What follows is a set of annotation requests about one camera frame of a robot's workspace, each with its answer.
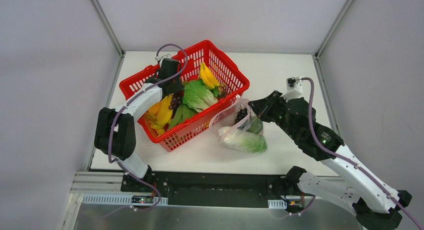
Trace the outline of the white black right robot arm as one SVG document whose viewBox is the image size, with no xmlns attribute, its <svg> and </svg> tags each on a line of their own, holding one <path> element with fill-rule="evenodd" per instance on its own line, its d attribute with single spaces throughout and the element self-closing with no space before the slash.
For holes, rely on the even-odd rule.
<svg viewBox="0 0 424 230">
<path fill-rule="evenodd" d="M 311 100 L 289 99 L 279 91 L 249 102 L 263 122 L 275 123 L 306 155 L 327 166 L 346 186 L 323 180 L 294 166 L 286 174 L 284 189 L 318 196 L 351 213 L 367 229 L 399 227 L 412 195 L 384 183 L 369 171 L 332 129 L 316 122 Z"/>
</svg>

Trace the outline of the green bell pepper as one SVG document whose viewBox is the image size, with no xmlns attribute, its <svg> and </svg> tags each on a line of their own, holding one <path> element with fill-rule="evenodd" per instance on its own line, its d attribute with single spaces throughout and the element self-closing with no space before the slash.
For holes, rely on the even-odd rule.
<svg viewBox="0 0 424 230">
<path fill-rule="evenodd" d="M 263 122 L 257 117 L 250 119 L 250 127 L 247 130 L 250 133 L 260 135 L 263 133 Z"/>
</svg>

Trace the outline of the clear zip top bag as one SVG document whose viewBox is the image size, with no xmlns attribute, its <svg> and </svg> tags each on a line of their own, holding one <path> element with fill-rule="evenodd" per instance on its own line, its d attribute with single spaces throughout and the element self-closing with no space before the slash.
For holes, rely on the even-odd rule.
<svg viewBox="0 0 424 230">
<path fill-rule="evenodd" d="M 216 136 L 219 143 L 221 142 L 219 141 L 218 130 L 221 127 L 229 126 L 231 127 L 230 130 L 248 131 L 248 128 L 250 127 L 250 119 L 252 117 L 256 117 L 252 109 L 249 107 L 248 102 L 249 102 L 248 99 L 241 98 L 241 96 L 237 95 L 234 103 L 232 103 L 229 107 L 225 108 L 224 110 L 218 112 L 210 120 L 209 129 L 212 132 L 212 134 Z M 244 123 L 239 122 L 235 124 L 236 115 L 241 108 L 248 109 L 248 116 L 245 118 L 246 122 Z M 260 135 L 264 137 L 264 126 L 263 126 L 263 132 Z"/>
</svg>

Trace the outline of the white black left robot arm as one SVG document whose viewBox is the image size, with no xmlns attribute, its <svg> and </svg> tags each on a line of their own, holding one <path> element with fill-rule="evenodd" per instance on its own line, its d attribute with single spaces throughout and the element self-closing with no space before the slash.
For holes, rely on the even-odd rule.
<svg viewBox="0 0 424 230">
<path fill-rule="evenodd" d="M 183 69 L 176 59 L 160 60 L 157 72 L 125 103 L 116 108 L 104 107 L 98 113 L 95 148 L 106 154 L 109 162 L 116 162 L 124 171 L 134 175 L 133 185 L 140 192 L 149 191 L 153 179 L 146 175 L 149 165 L 135 152 L 135 123 L 155 103 L 182 90 L 180 75 Z"/>
</svg>

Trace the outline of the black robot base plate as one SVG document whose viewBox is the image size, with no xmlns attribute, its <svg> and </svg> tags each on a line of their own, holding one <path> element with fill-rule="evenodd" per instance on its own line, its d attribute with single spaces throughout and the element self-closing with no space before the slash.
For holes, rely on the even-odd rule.
<svg viewBox="0 0 424 230">
<path fill-rule="evenodd" d="M 266 208 L 270 200 L 300 196 L 284 175 L 223 174 L 153 171 L 144 185 L 123 176 L 120 190 L 151 194 L 156 187 L 169 205 Z"/>
</svg>

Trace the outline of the red plastic shopping basket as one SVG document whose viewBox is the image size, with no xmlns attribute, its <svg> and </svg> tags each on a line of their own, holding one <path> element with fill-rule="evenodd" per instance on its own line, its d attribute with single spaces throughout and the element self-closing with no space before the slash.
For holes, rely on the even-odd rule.
<svg viewBox="0 0 424 230">
<path fill-rule="evenodd" d="M 150 123 L 145 119 L 145 113 L 136 122 L 144 128 L 147 136 L 153 143 L 160 144 L 168 151 L 176 149 L 202 131 L 208 129 L 211 119 L 218 112 L 230 106 L 236 100 L 236 96 L 242 95 L 250 85 L 249 80 L 239 71 L 236 64 L 211 41 L 204 40 L 185 50 L 181 49 L 175 56 L 172 56 L 172 59 L 178 60 L 184 66 L 180 75 L 182 82 L 181 91 L 184 92 L 184 87 L 189 81 L 201 80 L 199 74 L 202 62 L 207 65 L 220 82 L 220 86 L 211 90 L 218 99 L 216 104 L 202 112 L 198 112 L 194 117 L 175 126 L 170 131 L 168 131 L 169 121 L 164 128 L 165 133 L 161 136 L 158 136 L 155 130 L 150 127 Z M 159 67 L 160 65 L 158 63 L 154 66 L 147 66 L 144 70 L 121 81 L 119 87 L 125 99 L 127 100 L 139 90 L 144 82 L 157 72 Z M 176 110 L 173 110 L 171 119 L 173 119 Z"/>
</svg>

